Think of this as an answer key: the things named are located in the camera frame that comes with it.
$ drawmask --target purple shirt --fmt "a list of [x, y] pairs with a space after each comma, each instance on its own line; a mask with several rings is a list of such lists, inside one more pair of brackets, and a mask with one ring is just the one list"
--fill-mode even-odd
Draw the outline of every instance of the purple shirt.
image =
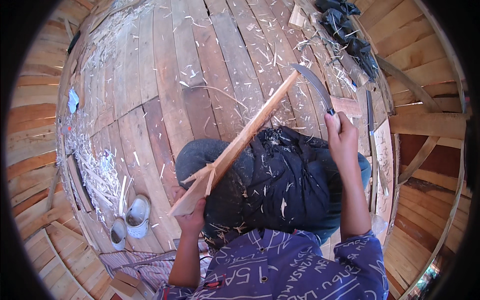
[[164, 283], [158, 300], [337, 300], [386, 299], [388, 282], [379, 240], [370, 231], [334, 248], [335, 261], [322, 257], [315, 236], [265, 229], [242, 235], [212, 259], [197, 288]]

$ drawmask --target wood splinter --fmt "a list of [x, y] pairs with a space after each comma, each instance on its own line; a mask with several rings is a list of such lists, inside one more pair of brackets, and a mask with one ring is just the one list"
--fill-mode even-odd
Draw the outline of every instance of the wood splinter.
[[240, 134], [231, 142], [222, 154], [211, 164], [207, 164], [202, 169], [192, 174], [182, 183], [192, 180], [195, 182], [187, 190], [187, 192], [173, 205], [169, 212], [170, 216], [180, 216], [191, 214], [201, 198], [210, 195], [211, 190], [225, 175], [226, 171], [233, 164], [235, 159], [248, 145], [252, 137], [254, 137], [262, 126], [271, 119], [275, 113], [280, 101], [282, 100], [288, 89], [295, 83], [300, 73], [296, 70], [282, 83], [282, 85], [274, 92], [274, 94], [263, 105], [257, 115], [248, 122]]

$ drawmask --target wooden floor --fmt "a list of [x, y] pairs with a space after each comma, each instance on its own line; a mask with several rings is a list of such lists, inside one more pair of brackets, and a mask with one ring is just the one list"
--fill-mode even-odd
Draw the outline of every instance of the wooden floor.
[[[173, 240], [180, 237], [180, 228], [167, 215], [173, 201], [170, 188], [178, 185], [175, 158], [194, 139], [232, 141], [291, 73], [290, 63], [311, 61], [311, 69], [326, 83], [331, 95], [358, 101], [363, 117], [352, 121], [360, 131], [359, 151], [371, 155], [365, 87], [353, 92], [337, 80], [334, 67], [339, 62], [332, 62], [322, 44], [309, 45], [302, 51], [296, 48], [314, 31], [308, 26], [303, 31], [288, 27], [292, 7], [281, 0], [205, 3], [143, 2], [130, 10], [138, 17], [110, 32], [114, 35], [110, 48], [100, 49], [95, 44], [97, 33], [108, 32], [107, 19], [87, 37], [78, 58], [76, 69], [80, 72], [74, 76], [73, 87], [85, 99], [77, 113], [85, 113], [86, 127], [75, 134], [88, 134], [97, 159], [105, 149], [115, 154], [120, 186], [124, 176], [127, 186], [132, 181], [126, 192], [127, 205], [136, 194], [147, 196], [152, 203], [147, 236], [141, 240], [128, 238], [128, 250], [164, 253], [175, 249]], [[94, 19], [86, 22], [92, 24]], [[96, 55], [96, 51], [104, 51], [104, 55]], [[205, 85], [217, 90], [196, 87]], [[377, 133], [380, 165], [384, 161], [384, 168], [393, 172], [390, 131], [378, 87], [372, 99], [375, 128], [382, 126]], [[305, 135], [327, 139], [323, 114], [318, 93], [299, 78], [271, 125], [287, 125]], [[100, 170], [94, 171], [103, 177]], [[388, 215], [389, 205], [391, 195], [382, 206]], [[112, 252], [108, 232], [118, 207], [105, 206], [101, 211], [104, 222], [92, 212], [87, 214], [86, 225], [100, 252]], [[322, 247], [326, 257], [333, 258], [333, 246], [339, 241], [337, 232]]]

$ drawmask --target leg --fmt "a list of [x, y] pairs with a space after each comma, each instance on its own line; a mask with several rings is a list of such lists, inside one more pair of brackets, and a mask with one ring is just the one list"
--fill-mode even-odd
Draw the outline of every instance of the leg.
[[[315, 151], [324, 164], [325, 172], [327, 173], [328, 190], [330, 191], [330, 205], [327, 215], [322, 220], [323, 226], [321, 228], [312, 228], [311, 230], [320, 238], [323, 244], [340, 227], [343, 184], [340, 179], [340, 174], [338, 173], [338, 168], [330, 155], [330, 151], [328, 149], [315, 149]], [[365, 189], [372, 174], [372, 169], [368, 160], [360, 153], [358, 153], [358, 162], [363, 188]]]
[[[212, 139], [194, 140], [186, 144], [175, 164], [179, 185], [188, 189], [193, 182], [183, 184], [180, 181], [207, 163], [213, 163], [227, 146], [227, 142]], [[252, 181], [252, 173], [253, 155], [247, 148], [207, 197], [203, 232], [211, 246], [220, 248], [222, 241], [232, 240], [239, 235], [240, 232], [234, 227], [241, 227], [243, 223], [243, 194]]]

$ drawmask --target white clog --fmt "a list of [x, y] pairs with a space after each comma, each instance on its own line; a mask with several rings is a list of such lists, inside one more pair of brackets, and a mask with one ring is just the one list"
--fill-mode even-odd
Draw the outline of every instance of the white clog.
[[150, 201], [143, 195], [137, 195], [125, 214], [128, 234], [136, 239], [143, 238], [148, 231], [149, 216]]
[[110, 241], [117, 251], [125, 248], [125, 239], [127, 238], [127, 227], [122, 219], [116, 219], [110, 228]]

